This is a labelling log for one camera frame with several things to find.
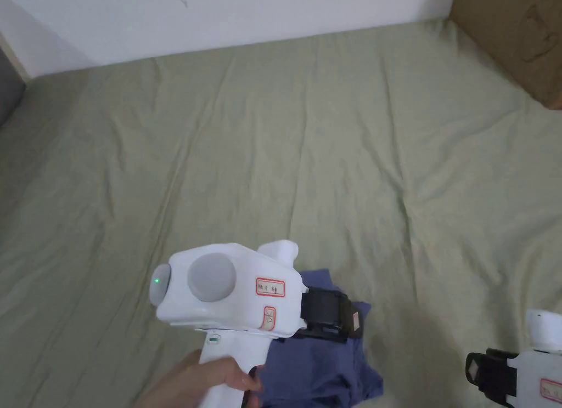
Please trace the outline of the person's left hand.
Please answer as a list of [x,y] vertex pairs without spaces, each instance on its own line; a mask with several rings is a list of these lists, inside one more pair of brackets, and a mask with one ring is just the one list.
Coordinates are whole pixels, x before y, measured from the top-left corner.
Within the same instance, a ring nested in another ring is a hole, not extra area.
[[260,407],[258,394],[263,386],[259,377],[249,376],[233,358],[199,364],[200,356],[201,350],[188,354],[132,406],[198,407],[210,388],[225,384],[242,392],[249,391],[248,407]]

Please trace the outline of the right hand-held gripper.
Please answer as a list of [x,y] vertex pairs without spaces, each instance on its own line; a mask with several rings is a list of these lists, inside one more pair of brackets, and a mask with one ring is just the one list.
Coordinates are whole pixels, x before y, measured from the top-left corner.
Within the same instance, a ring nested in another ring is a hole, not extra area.
[[[561,407],[561,314],[545,310],[526,312],[530,350],[508,359],[515,370],[515,395],[508,407]],[[465,376],[485,397],[497,403],[497,349],[469,353]]]

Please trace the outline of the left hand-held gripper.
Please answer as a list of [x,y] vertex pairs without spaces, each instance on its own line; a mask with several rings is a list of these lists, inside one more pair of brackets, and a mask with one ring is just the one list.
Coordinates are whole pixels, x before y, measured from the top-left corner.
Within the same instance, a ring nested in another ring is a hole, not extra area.
[[273,340],[360,339],[364,315],[339,291],[308,287],[294,268],[298,245],[279,240],[252,250],[218,243],[173,254],[151,277],[157,318],[206,333],[199,362],[232,358],[249,373]]

